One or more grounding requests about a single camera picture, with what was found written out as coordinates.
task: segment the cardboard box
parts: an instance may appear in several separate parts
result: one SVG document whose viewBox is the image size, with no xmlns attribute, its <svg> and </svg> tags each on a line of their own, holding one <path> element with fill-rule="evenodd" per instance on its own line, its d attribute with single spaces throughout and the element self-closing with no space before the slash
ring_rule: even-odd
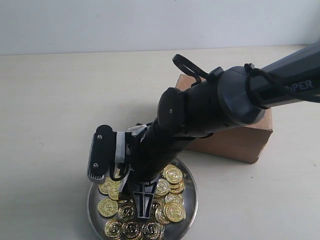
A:
<svg viewBox="0 0 320 240">
<path fill-rule="evenodd" d="M 182 74 L 175 87 L 184 91 L 194 82 L 193 77 Z M 268 109 L 256 124 L 220 131 L 208 138 L 197 138 L 186 149 L 254 164 L 272 132 L 272 114 Z"/>
</svg>

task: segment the silver tray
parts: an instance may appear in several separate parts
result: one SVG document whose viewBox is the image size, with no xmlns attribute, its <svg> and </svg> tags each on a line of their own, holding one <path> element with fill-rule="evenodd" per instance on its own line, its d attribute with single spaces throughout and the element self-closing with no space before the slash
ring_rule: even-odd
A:
<svg viewBox="0 0 320 240">
<path fill-rule="evenodd" d="M 172 222 L 165 225 L 161 240 L 181 239 L 191 227 L 198 209 L 197 186 L 191 172 L 178 158 L 174 159 L 171 164 L 177 166 L 183 172 L 185 189 L 182 192 L 182 196 L 184 199 L 183 206 L 186 212 L 186 217 L 180 222 Z M 104 218 L 98 213 L 97 205 L 104 198 L 107 198 L 107 196 L 102 195 L 98 190 L 98 185 L 93 183 L 89 189 L 86 210 L 89 222 L 98 238 L 101 240 L 109 240 L 110 238 L 108 238 L 104 233 L 105 225 L 108 220 L 112 218 L 117 219 L 118 215 L 116 214 L 114 217 Z"/>
</svg>

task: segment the table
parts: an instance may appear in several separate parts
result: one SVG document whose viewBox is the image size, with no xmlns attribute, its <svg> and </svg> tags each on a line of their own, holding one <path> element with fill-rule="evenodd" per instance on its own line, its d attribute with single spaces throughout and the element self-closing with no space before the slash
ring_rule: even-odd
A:
<svg viewBox="0 0 320 240">
<path fill-rule="evenodd" d="M 151 122 L 179 77 L 176 53 L 210 71 L 263 67 L 300 48 L 0 56 L 0 239 L 96 239 L 86 214 L 92 134 L 101 124 L 123 131 Z M 276 107 L 253 165 L 181 153 L 199 194 L 183 239 L 319 239 L 319 122 L 317 104 Z"/>
</svg>

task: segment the white wall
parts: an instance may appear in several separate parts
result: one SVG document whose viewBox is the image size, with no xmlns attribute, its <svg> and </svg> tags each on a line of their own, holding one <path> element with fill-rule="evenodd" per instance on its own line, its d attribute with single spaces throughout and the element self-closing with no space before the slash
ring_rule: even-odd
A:
<svg viewBox="0 0 320 240">
<path fill-rule="evenodd" d="M 0 0 L 0 54 L 309 44 L 319 0 Z"/>
</svg>

